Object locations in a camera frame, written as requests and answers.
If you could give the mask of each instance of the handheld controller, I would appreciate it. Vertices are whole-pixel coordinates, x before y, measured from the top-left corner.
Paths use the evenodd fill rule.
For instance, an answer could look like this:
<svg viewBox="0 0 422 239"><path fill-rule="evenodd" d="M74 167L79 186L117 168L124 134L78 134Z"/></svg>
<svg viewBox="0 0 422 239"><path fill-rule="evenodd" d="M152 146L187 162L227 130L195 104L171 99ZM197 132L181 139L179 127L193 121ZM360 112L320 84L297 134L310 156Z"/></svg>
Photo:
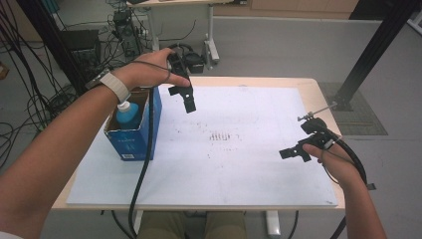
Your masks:
<svg viewBox="0 0 422 239"><path fill-rule="evenodd" d="M327 133L326 124L320 118L308 119L301 125L301 128L305 133L313 134L305 139L299 140L298 144L296 144L294 147L280 150L280 156L282 159L301 156L304 162L310 161L310 155L303 149L305 143L309 143L320 149L329 149L332 146L332 143L335 141L335 138L333 138L330 133Z"/></svg>
<svg viewBox="0 0 422 239"><path fill-rule="evenodd" d="M184 65L182 59L177 53L170 54L167 58L169 67L171 68L171 73L186 78L189 80L189 75L186 71L186 66ZM195 102L193 98L193 88L192 84L189 87L171 87L168 89L170 92L170 95L176 95L180 94L180 96L183 98L183 102L185 104L186 112L191 113L196 111Z"/></svg>

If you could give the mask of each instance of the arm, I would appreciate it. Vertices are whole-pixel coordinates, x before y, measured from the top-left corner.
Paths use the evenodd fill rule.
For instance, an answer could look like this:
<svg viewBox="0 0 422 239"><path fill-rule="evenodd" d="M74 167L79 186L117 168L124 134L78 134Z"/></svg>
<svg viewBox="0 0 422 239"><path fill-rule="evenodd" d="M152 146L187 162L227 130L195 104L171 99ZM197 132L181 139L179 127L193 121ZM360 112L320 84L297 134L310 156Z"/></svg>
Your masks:
<svg viewBox="0 0 422 239"><path fill-rule="evenodd" d="M305 144L304 150L318 157L318 161L338 180L343 189L347 237L386 238L366 185L347 153L337 144L325 152L310 144Z"/></svg>
<svg viewBox="0 0 422 239"><path fill-rule="evenodd" d="M139 60L166 68L165 49ZM167 72L145 64L129 64L112 72L129 90L157 86ZM166 82L186 87L171 75ZM100 127L118 103L107 87L96 87L77 99L41 132L15 163L0 176L0 231L38 238L51 206L89 149Z"/></svg>

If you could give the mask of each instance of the table leg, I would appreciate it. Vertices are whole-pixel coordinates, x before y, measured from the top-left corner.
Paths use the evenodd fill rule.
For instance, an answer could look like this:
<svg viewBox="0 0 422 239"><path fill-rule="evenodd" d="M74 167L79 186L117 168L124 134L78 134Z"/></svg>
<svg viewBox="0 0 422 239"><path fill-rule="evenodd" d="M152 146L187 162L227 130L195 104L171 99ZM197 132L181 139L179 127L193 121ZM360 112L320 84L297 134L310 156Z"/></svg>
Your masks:
<svg viewBox="0 0 422 239"><path fill-rule="evenodd" d="M422 11L416 16L416 18L412 20L407 20L407 23L416 31L418 31L419 34L422 34L422 27L419 25L422 22Z"/></svg>
<svg viewBox="0 0 422 239"><path fill-rule="evenodd" d="M159 41L158 37L155 34L155 28L154 28L154 18L152 14L152 8L144 8L146 11L146 15L148 17L148 25L149 25L149 32L151 34L151 41L152 41L152 51L159 51Z"/></svg>
<svg viewBox="0 0 422 239"><path fill-rule="evenodd" d="M139 230L139 227L140 227L140 220L142 219L142 214L143 214L142 210L136 211L136 216L134 218L134 223L133 223L133 229L136 233L137 233L137 230Z"/></svg>
<svg viewBox="0 0 422 239"><path fill-rule="evenodd" d="M217 48L214 44L214 22L213 22L213 16L214 16L214 7L212 4L208 5L208 34L207 34L207 40L205 41L205 44L208 46L209 54L210 54L210 60L213 64L217 64L220 61L220 57L218 56Z"/></svg>
<svg viewBox="0 0 422 239"><path fill-rule="evenodd" d="M266 211L265 217L267 223L267 234L269 238L280 239L282 237L282 232L280 230L279 212Z"/></svg>

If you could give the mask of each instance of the person's left hand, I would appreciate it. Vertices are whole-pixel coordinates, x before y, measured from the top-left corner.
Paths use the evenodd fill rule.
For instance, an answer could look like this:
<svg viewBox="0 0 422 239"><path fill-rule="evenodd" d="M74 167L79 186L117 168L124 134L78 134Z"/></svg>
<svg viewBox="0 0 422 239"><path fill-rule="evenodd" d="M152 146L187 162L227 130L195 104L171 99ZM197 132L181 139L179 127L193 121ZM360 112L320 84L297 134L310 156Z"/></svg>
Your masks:
<svg viewBox="0 0 422 239"><path fill-rule="evenodd" d="M155 87L163 83L179 87L188 87L190 82L167 70L167 57L174 53L169 48L140 55L132 63L112 72L129 90L135 87Z"/></svg>

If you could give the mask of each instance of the metal rod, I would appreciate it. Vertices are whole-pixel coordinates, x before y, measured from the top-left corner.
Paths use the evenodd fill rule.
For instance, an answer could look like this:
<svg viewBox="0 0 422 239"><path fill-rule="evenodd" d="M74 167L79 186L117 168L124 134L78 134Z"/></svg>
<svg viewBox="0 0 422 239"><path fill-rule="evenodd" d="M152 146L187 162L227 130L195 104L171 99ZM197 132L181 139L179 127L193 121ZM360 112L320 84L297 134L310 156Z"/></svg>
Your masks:
<svg viewBox="0 0 422 239"><path fill-rule="evenodd" d="M338 104L334 108L335 110L343 111L349 108L351 98L407 22L418 2L418 0L402 0L395 3L395 6L382 21L343 85L332 98L332 101Z"/></svg>

